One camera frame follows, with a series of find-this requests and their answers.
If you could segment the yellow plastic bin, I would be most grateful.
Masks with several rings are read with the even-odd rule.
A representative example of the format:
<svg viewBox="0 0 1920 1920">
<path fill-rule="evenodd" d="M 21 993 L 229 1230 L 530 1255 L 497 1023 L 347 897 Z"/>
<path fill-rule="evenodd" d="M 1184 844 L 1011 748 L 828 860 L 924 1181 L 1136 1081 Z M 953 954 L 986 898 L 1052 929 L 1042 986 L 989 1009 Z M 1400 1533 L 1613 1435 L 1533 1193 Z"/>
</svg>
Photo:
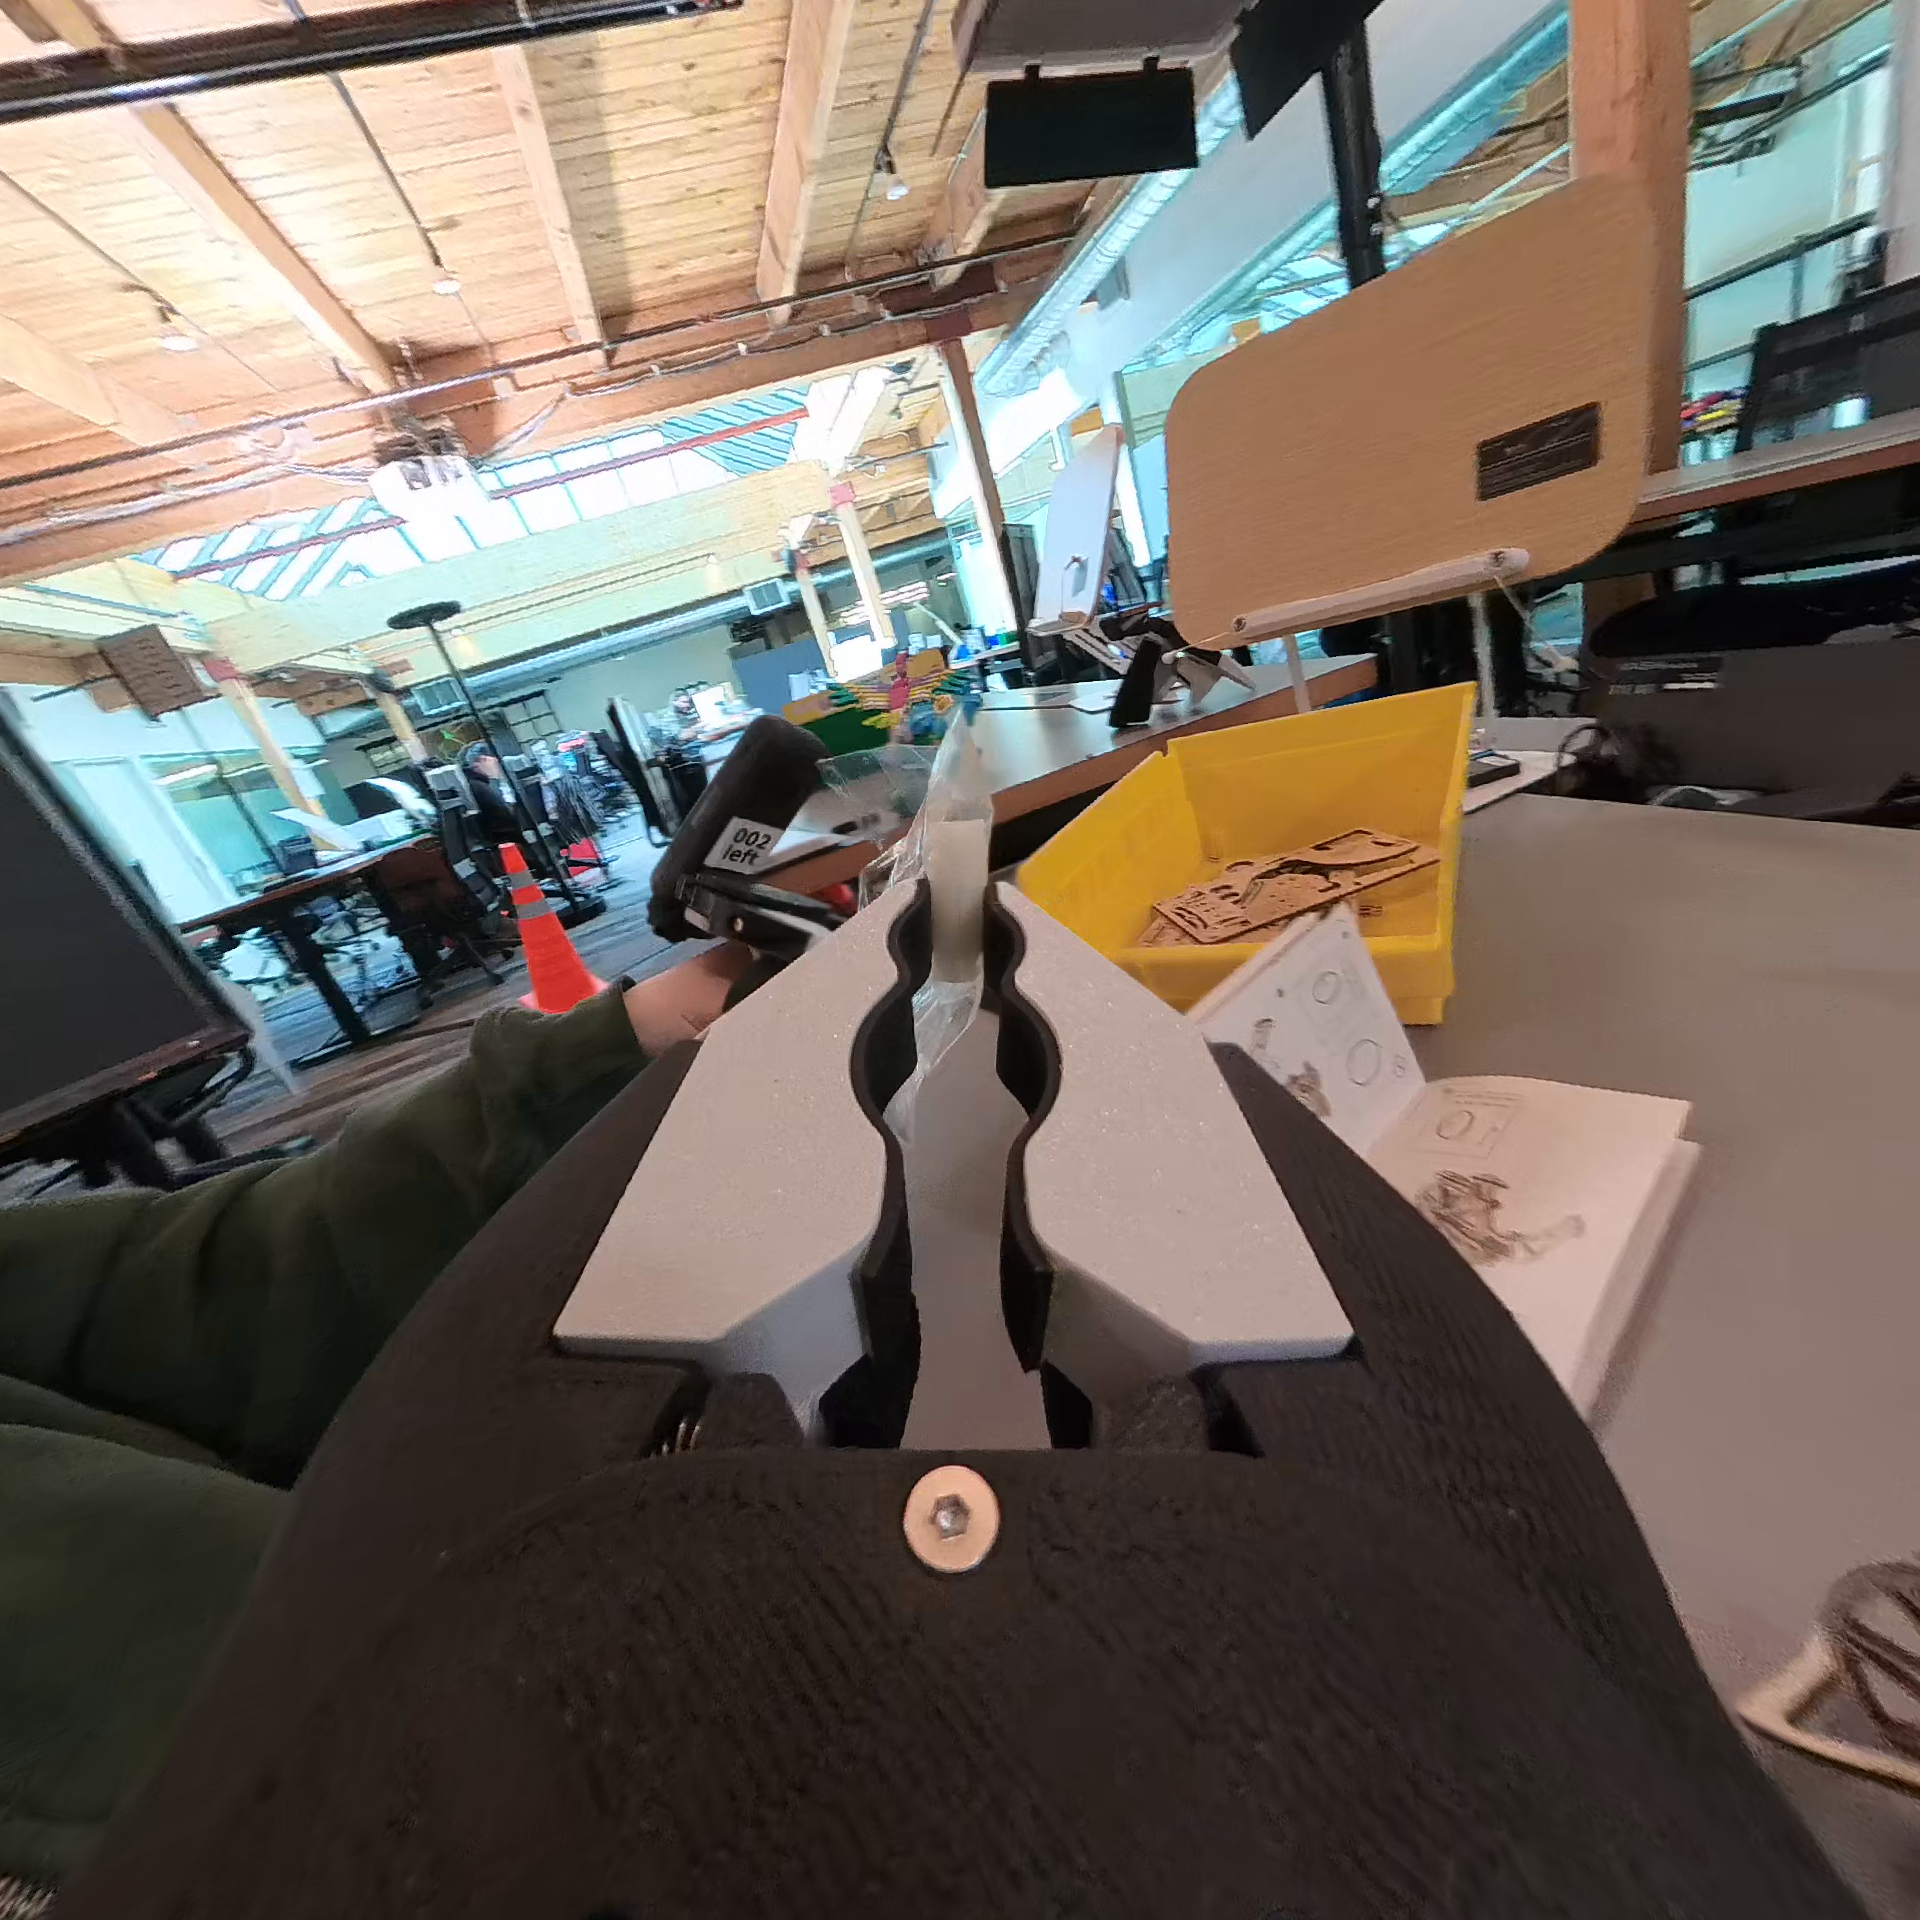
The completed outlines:
<svg viewBox="0 0 1920 1920">
<path fill-rule="evenodd" d="M 1431 863 L 1354 901 L 1403 1023 L 1441 1023 L 1476 698 L 1465 683 L 1183 737 L 1144 762 L 1020 873 L 1020 890 L 1177 1011 L 1192 1011 L 1279 929 L 1247 941 L 1149 940 L 1162 901 L 1356 830 Z"/>
</svg>

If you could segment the white tilted panel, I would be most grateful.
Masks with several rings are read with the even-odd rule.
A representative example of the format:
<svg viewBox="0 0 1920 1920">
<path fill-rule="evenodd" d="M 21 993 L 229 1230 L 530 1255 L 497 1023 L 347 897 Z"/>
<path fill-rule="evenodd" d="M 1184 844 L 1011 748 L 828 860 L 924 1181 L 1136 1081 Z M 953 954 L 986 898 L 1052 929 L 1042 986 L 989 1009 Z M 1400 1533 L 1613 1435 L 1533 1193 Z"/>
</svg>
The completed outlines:
<svg viewBox="0 0 1920 1920">
<path fill-rule="evenodd" d="M 1028 618 L 1037 638 L 1063 638 L 1097 620 L 1122 452 L 1122 428 L 1104 423 L 1055 478 Z"/>
</svg>

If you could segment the black monitor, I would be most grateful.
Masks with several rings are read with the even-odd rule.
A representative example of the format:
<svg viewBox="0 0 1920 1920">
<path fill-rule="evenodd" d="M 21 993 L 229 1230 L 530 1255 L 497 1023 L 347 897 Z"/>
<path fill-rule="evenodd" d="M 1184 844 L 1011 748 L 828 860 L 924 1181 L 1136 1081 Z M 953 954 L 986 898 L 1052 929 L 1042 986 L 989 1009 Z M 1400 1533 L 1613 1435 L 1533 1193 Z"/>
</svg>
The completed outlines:
<svg viewBox="0 0 1920 1920">
<path fill-rule="evenodd" d="M 4 1143 L 247 1042 L 244 1019 L 4 718 Z"/>
</svg>

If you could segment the black light stand pole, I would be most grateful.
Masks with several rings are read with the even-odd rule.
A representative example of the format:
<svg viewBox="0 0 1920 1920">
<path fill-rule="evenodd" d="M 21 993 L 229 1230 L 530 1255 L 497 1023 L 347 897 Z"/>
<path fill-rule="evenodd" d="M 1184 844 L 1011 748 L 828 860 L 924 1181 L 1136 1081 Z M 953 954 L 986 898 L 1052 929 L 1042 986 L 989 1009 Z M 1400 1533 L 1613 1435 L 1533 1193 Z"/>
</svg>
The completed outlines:
<svg viewBox="0 0 1920 1920">
<path fill-rule="evenodd" d="M 1319 89 L 1328 127 L 1335 239 L 1348 290 L 1385 275 L 1383 149 L 1369 45 L 1375 5 L 1357 5 L 1347 37 L 1328 49 Z"/>
</svg>

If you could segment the black studio light panel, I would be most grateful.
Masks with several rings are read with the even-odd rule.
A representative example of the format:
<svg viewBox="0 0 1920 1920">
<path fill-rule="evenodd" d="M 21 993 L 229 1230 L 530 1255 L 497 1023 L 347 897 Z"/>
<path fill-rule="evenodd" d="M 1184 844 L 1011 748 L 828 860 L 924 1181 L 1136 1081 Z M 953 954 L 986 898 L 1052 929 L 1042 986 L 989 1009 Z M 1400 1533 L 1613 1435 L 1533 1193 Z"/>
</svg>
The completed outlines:
<svg viewBox="0 0 1920 1920">
<path fill-rule="evenodd" d="M 951 44 L 986 85 L 989 193 L 1187 174 L 1201 163 L 1196 66 L 1244 2 L 962 2 Z"/>
</svg>

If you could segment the clear plastic bag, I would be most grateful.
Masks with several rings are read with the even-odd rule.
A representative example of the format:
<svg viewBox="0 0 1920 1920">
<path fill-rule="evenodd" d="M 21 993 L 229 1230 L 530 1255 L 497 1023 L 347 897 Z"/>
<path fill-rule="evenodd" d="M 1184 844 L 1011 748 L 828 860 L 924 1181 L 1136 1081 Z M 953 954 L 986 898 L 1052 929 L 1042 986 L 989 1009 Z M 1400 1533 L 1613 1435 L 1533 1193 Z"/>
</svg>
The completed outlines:
<svg viewBox="0 0 1920 1920">
<path fill-rule="evenodd" d="M 924 879 L 930 908 L 928 978 L 912 999 L 920 1062 L 885 1118 L 911 1146 L 928 1081 L 970 1030 L 986 993 L 986 901 L 993 873 L 993 781 L 977 738 L 977 708 L 959 706 L 930 758 L 914 823 L 859 879 L 866 905 Z"/>
</svg>

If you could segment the person's left forearm green sleeve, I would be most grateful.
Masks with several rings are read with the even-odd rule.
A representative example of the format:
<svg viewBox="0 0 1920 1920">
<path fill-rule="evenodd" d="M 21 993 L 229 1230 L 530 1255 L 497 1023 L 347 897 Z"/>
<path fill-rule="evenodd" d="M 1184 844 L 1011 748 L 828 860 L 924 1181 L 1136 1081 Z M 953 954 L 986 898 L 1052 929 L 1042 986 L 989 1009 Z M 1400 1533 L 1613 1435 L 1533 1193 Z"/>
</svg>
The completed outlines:
<svg viewBox="0 0 1920 1920">
<path fill-rule="evenodd" d="M 703 1014 L 497 1013 L 298 1158 L 4 1207 L 2 1876 L 48 1906 L 244 1606 L 289 1491 L 432 1279 Z"/>
</svg>

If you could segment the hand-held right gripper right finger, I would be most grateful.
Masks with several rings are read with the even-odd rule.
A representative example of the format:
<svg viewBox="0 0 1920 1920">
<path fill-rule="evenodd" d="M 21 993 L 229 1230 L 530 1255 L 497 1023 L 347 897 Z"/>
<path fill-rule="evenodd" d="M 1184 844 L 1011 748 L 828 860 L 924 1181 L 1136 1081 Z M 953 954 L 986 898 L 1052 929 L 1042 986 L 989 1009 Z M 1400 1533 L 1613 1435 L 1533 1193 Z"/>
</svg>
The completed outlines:
<svg viewBox="0 0 1920 1920">
<path fill-rule="evenodd" d="M 1354 1321 L 1203 1029 L 1016 884 L 984 905 L 994 1065 L 1021 1113 L 1000 1298 L 1042 1397 L 1343 1356 Z"/>
</svg>

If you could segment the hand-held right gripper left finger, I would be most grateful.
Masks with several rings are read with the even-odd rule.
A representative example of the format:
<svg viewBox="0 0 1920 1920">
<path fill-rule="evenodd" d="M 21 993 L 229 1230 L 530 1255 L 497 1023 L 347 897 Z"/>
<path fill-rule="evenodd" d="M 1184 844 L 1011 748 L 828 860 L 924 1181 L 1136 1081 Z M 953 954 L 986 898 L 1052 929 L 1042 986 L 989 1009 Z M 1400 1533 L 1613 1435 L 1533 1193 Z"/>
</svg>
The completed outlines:
<svg viewBox="0 0 1920 1920">
<path fill-rule="evenodd" d="M 769 1375 L 807 1438 L 897 1450 L 922 1367 L 906 1156 L 930 898 L 888 890 L 690 1055 L 561 1310 L 569 1356 Z"/>
</svg>

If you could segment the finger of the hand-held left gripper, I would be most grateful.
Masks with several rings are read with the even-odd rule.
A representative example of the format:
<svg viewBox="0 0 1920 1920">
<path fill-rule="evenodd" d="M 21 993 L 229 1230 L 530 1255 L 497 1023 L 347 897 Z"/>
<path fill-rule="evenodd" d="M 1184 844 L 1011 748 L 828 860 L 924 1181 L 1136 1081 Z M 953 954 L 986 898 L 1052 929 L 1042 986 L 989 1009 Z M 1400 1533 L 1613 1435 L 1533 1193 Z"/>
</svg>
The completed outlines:
<svg viewBox="0 0 1920 1920">
<path fill-rule="evenodd" d="M 849 905 L 859 876 L 903 833 L 906 817 L 885 799 L 815 795 L 775 844 L 772 887 Z"/>
</svg>

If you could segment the long wooden desk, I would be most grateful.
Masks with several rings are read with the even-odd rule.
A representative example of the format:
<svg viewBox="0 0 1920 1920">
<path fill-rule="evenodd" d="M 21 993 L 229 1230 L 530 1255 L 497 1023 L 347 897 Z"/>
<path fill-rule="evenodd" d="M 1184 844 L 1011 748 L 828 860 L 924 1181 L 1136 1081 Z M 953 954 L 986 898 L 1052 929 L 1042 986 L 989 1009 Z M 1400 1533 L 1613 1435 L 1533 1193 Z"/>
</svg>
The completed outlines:
<svg viewBox="0 0 1920 1920">
<path fill-rule="evenodd" d="M 1226 679 L 1201 700 L 1184 692 L 1154 708 L 1145 727 L 1121 734 L 1108 727 L 1113 694 L 1104 686 L 993 694 L 977 713 L 977 738 L 993 781 L 993 863 L 1012 868 L 1040 851 L 1096 797 L 1175 738 L 1297 713 L 1293 686 L 1283 665 L 1251 665 L 1249 679 L 1244 686 Z M 933 746 L 888 743 L 875 751 L 829 758 L 817 795 L 885 799 L 900 810 L 907 830 L 922 807 L 936 751 Z"/>
</svg>

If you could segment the wooden puzzle pieces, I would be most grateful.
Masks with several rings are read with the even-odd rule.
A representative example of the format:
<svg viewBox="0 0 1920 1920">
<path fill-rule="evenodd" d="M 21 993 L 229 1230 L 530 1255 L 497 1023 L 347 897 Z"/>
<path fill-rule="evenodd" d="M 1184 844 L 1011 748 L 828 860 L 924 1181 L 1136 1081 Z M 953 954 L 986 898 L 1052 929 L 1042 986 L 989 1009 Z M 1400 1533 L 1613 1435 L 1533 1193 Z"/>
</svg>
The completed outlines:
<svg viewBox="0 0 1920 1920">
<path fill-rule="evenodd" d="M 1333 905 L 1435 868 L 1441 849 L 1378 830 L 1348 830 L 1306 849 L 1240 860 L 1154 901 L 1136 945 L 1261 945 L 1275 931 Z"/>
</svg>

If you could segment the orange traffic cone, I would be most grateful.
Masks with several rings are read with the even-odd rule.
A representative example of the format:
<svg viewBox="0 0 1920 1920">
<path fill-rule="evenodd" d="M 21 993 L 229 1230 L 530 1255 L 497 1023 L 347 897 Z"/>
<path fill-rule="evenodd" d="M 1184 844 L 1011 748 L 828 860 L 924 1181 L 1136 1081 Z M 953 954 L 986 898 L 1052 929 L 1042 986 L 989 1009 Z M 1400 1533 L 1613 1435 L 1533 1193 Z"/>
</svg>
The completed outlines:
<svg viewBox="0 0 1920 1920">
<path fill-rule="evenodd" d="M 516 844 L 499 844 L 497 858 L 512 897 L 529 993 L 520 1003 L 545 1017 L 572 1013 L 602 995 L 608 982 L 595 977 L 561 924 L 555 898 L 547 897 Z"/>
</svg>

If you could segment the person's left hand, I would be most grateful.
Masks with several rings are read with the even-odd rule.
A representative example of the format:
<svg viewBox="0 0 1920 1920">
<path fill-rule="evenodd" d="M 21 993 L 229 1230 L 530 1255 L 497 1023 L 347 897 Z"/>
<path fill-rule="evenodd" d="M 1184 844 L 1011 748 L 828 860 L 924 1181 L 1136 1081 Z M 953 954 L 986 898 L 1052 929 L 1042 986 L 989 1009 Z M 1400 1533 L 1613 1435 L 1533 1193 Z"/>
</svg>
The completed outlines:
<svg viewBox="0 0 1920 1920">
<path fill-rule="evenodd" d="M 672 966 L 636 978 L 619 1003 L 647 1060 L 700 1041 L 723 1013 L 745 999 L 762 974 L 762 956 L 733 941 L 688 951 Z"/>
</svg>

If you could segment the light wooden panel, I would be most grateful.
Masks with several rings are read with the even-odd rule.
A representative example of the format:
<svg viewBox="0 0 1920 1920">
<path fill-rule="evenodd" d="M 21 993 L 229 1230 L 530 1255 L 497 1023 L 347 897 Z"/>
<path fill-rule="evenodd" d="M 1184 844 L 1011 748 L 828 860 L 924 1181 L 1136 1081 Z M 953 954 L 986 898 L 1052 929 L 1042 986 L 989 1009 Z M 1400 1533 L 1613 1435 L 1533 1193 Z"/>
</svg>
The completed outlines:
<svg viewBox="0 0 1920 1920">
<path fill-rule="evenodd" d="M 1192 372 L 1170 618 L 1308 634 L 1592 559 L 1648 476 L 1648 194 L 1584 175 Z"/>
</svg>

